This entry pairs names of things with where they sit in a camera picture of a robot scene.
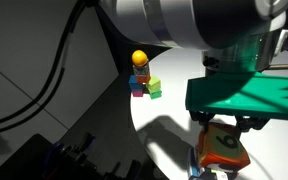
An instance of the cable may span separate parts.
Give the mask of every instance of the cable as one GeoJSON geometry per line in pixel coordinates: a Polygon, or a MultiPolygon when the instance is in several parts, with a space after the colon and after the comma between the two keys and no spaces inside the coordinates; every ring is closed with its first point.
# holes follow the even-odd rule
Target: cable
{"type": "Polygon", "coordinates": [[[27,116],[26,118],[24,118],[23,120],[21,120],[19,122],[16,122],[14,124],[11,124],[9,126],[1,128],[0,129],[0,133],[4,132],[4,131],[7,131],[9,129],[15,128],[15,127],[17,127],[17,126],[29,121],[32,117],[36,116],[39,112],[41,112],[41,110],[43,110],[45,108],[45,106],[51,101],[51,99],[53,98],[54,94],[56,93],[58,87],[60,86],[61,81],[63,79],[64,71],[65,71],[65,68],[61,68],[60,75],[59,75],[59,77],[58,77],[58,79],[56,81],[56,84],[55,84],[52,92],[47,97],[47,99],[44,101],[44,103],[36,111],[34,111],[32,114],[30,114],[29,116],[27,116]]]}
{"type": "Polygon", "coordinates": [[[56,73],[56,69],[58,67],[58,64],[61,60],[61,56],[62,56],[62,53],[63,53],[63,49],[65,47],[65,42],[66,42],[66,39],[69,35],[70,32],[73,32],[74,30],[74,27],[75,27],[75,24],[76,24],[76,21],[78,19],[78,17],[80,16],[80,14],[82,13],[82,11],[84,10],[84,8],[86,7],[86,3],[85,3],[85,0],[78,0],[69,16],[69,19],[65,25],[65,28],[64,28],[64,31],[62,33],[62,36],[61,36],[61,39],[60,39],[60,42],[59,42],[59,45],[58,45],[58,48],[57,48],[57,51],[56,51],[56,55],[55,55],[55,58],[54,58],[54,62],[53,62],[53,65],[52,65],[52,68],[51,68],[51,71],[47,77],[47,80],[42,88],[42,90],[40,91],[40,93],[30,102],[28,103],[27,105],[25,105],[23,108],[21,108],[20,110],[14,112],[13,114],[11,115],[8,115],[4,118],[1,118],[0,119],[0,124],[1,123],[4,123],[4,122],[7,122],[11,119],[13,119],[14,117],[17,117],[21,114],[23,114],[24,112],[26,112],[29,108],[31,108],[33,105],[35,105],[36,103],[38,103],[38,101],[45,95],[46,91],[48,90],[53,78],[54,78],[54,75],[56,73]]]}

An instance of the green lego brick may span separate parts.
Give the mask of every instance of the green lego brick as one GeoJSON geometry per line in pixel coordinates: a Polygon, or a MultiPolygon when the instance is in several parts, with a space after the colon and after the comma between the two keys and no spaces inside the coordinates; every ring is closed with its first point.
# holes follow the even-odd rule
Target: green lego brick
{"type": "Polygon", "coordinates": [[[191,79],[185,103],[189,111],[288,120],[288,77],[256,72],[191,79]]]}
{"type": "Polygon", "coordinates": [[[156,99],[156,98],[162,97],[162,91],[157,90],[155,92],[152,92],[152,93],[150,93],[150,97],[151,97],[151,99],[156,99]]]}
{"type": "Polygon", "coordinates": [[[151,76],[150,81],[146,84],[149,92],[155,92],[161,89],[161,80],[156,76],[151,76]]]}

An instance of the dark floor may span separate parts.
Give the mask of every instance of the dark floor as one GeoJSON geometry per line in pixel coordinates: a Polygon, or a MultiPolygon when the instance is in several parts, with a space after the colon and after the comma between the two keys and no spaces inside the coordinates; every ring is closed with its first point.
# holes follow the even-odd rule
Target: dark floor
{"type": "Polygon", "coordinates": [[[140,179],[167,179],[159,173],[146,154],[134,129],[130,114],[130,90],[127,73],[121,74],[85,114],[64,135],[61,141],[74,145],[85,132],[96,136],[88,160],[100,173],[112,172],[125,177],[132,160],[142,164],[140,179]]]}

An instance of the white table surface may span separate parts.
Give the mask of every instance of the white table surface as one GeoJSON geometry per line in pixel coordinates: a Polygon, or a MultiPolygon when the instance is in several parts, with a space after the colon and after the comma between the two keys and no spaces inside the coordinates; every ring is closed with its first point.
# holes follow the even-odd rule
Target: white table surface
{"type": "MultiPolygon", "coordinates": [[[[273,63],[288,63],[283,52],[273,63]]],[[[170,49],[150,62],[151,75],[160,78],[162,97],[151,100],[148,94],[131,98],[131,114],[137,134],[161,171],[171,180],[185,180],[187,153],[195,146],[201,126],[191,121],[185,108],[187,80],[204,77],[201,52],[170,49]]],[[[270,75],[288,76],[288,71],[266,71],[270,75]]],[[[235,124],[232,116],[216,115],[215,121],[235,124]]],[[[243,133],[241,142],[251,164],[237,179],[288,179],[288,121],[270,120],[260,130],[243,133]]]]}

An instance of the black cable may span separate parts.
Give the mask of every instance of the black cable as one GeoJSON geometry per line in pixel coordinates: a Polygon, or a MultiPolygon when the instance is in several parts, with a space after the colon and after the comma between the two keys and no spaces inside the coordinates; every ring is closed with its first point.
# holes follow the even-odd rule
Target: black cable
{"type": "Polygon", "coordinates": [[[4,118],[1,118],[0,119],[0,124],[1,123],[4,123],[4,122],[7,122],[11,119],[13,119],[14,117],[17,117],[21,114],[23,114],[24,112],[26,112],[29,108],[31,108],[33,105],[35,105],[36,103],[38,103],[38,101],[44,96],[44,94],[46,93],[46,91],[48,90],[53,78],[54,78],[54,75],[56,73],[56,69],[58,67],[58,64],[61,60],[61,56],[62,56],[62,53],[63,53],[63,49],[65,47],[65,42],[66,42],[66,39],[69,35],[70,32],[73,32],[74,30],[74,27],[75,27],[75,24],[76,24],[76,21],[78,19],[78,17],[80,16],[80,14],[82,13],[82,11],[84,10],[84,8],[86,7],[86,3],[85,3],[85,0],[78,0],[69,16],[69,19],[65,25],[65,28],[64,28],[64,31],[62,33],[62,36],[61,36],[61,39],[60,39],[60,42],[59,42],[59,45],[58,45],[58,48],[57,48],[57,51],[56,51],[56,55],[55,55],[55,58],[54,58],[54,62],[53,62],[53,65],[52,65],[52,68],[51,68],[51,71],[47,77],[47,80],[42,88],[42,90],[40,91],[40,93],[30,102],[28,103],[26,106],[24,106],[23,108],[21,108],[20,110],[16,111],[15,113],[11,114],[11,115],[8,115],[4,118]]]}
{"type": "Polygon", "coordinates": [[[9,125],[9,126],[6,126],[6,127],[4,127],[4,128],[1,128],[1,129],[0,129],[0,133],[1,133],[1,132],[4,132],[4,131],[7,131],[7,130],[9,130],[9,129],[15,128],[15,127],[17,127],[17,126],[19,126],[19,125],[21,125],[21,124],[29,121],[31,118],[33,118],[34,116],[36,116],[40,111],[42,111],[42,110],[45,108],[45,106],[51,101],[51,99],[53,98],[54,94],[56,93],[58,87],[60,86],[61,81],[62,81],[62,79],[63,79],[64,71],[65,71],[65,68],[61,68],[59,77],[58,77],[58,79],[57,79],[57,81],[56,81],[56,84],[55,84],[52,92],[51,92],[50,95],[47,97],[47,99],[44,101],[44,103],[41,104],[41,106],[40,106],[36,111],[34,111],[32,114],[30,114],[29,116],[27,116],[26,118],[24,118],[24,119],[21,120],[21,121],[18,121],[18,122],[16,122],[16,123],[11,124],[11,125],[9,125]]]}

